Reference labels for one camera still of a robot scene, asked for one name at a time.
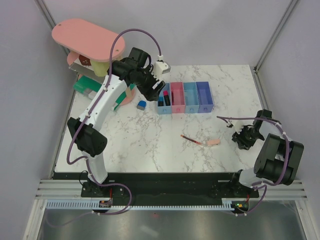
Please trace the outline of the blue cap black highlighter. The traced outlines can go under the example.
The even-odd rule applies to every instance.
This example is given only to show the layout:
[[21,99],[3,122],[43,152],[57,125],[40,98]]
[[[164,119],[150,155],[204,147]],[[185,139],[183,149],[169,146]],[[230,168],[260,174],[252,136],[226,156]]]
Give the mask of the blue cap black highlighter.
[[160,96],[158,98],[158,104],[159,107],[163,107],[164,106],[164,98],[162,96]]

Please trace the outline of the pink cap black highlighter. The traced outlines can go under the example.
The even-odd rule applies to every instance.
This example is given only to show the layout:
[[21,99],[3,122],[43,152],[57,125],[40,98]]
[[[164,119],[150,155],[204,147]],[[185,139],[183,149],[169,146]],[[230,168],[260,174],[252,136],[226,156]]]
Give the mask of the pink cap black highlighter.
[[166,106],[170,106],[171,105],[171,100],[170,100],[169,93],[168,93],[167,90],[163,91],[163,99],[164,99],[164,102],[165,102]]

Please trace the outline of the light blue drawer bin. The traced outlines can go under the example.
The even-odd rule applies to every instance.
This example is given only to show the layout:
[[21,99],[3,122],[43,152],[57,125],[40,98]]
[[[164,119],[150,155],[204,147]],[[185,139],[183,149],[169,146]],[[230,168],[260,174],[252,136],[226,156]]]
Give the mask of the light blue drawer bin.
[[171,106],[171,87],[170,83],[166,82],[164,88],[161,90],[159,94],[159,98],[157,101],[157,113],[159,115],[171,115],[172,114],[172,106]]

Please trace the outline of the pink drawer bin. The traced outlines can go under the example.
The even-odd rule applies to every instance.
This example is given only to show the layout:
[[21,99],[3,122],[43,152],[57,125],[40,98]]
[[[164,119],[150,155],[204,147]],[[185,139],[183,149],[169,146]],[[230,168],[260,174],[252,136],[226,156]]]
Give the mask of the pink drawer bin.
[[174,92],[174,105],[171,102],[171,109],[173,114],[183,114],[185,112],[185,95],[184,86],[182,82],[170,83],[170,94]]

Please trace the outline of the purple drawer bin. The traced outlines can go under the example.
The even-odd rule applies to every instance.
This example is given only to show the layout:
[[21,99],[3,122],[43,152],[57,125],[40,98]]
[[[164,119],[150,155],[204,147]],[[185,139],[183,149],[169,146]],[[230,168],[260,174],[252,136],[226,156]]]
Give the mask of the purple drawer bin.
[[209,83],[197,81],[196,87],[199,101],[198,113],[210,113],[214,108],[214,100]]

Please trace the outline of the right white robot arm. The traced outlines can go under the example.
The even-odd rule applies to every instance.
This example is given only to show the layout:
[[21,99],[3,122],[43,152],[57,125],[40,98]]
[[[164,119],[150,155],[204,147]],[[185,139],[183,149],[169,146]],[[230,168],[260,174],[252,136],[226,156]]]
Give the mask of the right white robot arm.
[[248,125],[242,120],[232,120],[229,127],[235,129],[232,141],[241,150],[249,150],[256,141],[263,141],[254,167],[239,170],[237,179],[229,184],[229,191],[233,196],[242,196],[247,187],[254,188],[261,184],[289,186],[293,183],[304,145],[287,136],[281,122],[273,118],[272,111],[259,110],[253,123]]

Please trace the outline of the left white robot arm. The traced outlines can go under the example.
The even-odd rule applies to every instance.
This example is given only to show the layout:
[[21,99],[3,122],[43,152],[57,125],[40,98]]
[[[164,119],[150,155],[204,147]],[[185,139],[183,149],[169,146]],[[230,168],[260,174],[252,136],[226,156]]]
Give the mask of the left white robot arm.
[[82,152],[81,158],[85,159],[89,178],[94,182],[92,191],[99,197],[110,191],[110,185],[105,181],[108,172],[103,157],[108,140],[100,132],[108,113],[131,84],[149,102],[157,101],[165,87],[165,82],[159,78],[170,72],[170,65],[161,55],[155,63],[146,64],[149,59],[147,52],[134,47],[128,57],[113,61],[90,105],[78,118],[71,117],[67,121],[71,143]]

